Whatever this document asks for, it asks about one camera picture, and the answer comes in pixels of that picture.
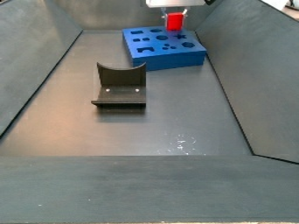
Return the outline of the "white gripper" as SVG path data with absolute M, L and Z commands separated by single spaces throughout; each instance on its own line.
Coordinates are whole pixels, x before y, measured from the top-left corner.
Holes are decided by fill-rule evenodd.
M 167 19 L 167 9 L 168 7 L 188 7 L 188 6 L 202 6 L 206 4 L 204 0 L 146 0 L 146 4 L 150 8 L 162 8 L 162 18 Z M 186 19 L 188 13 L 188 8 L 184 8 L 182 15 Z

